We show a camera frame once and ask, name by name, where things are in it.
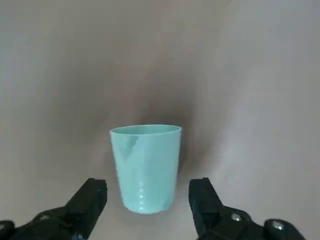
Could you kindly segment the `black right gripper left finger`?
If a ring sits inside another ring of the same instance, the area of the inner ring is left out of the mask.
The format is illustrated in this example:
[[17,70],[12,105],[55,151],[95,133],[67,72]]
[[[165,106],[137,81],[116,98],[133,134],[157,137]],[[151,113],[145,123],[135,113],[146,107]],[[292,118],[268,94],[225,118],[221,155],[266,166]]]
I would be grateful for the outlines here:
[[24,225],[0,222],[2,240],[87,240],[108,200],[107,183],[88,178],[63,206],[37,214]]

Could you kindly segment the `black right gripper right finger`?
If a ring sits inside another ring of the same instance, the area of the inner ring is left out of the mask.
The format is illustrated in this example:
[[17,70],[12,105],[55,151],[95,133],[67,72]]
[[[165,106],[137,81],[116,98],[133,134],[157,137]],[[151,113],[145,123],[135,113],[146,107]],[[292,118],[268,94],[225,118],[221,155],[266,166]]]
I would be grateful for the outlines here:
[[290,222],[268,219],[255,223],[240,209],[224,205],[210,180],[192,179],[188,201],[199,240],[303,240],[305,237]]

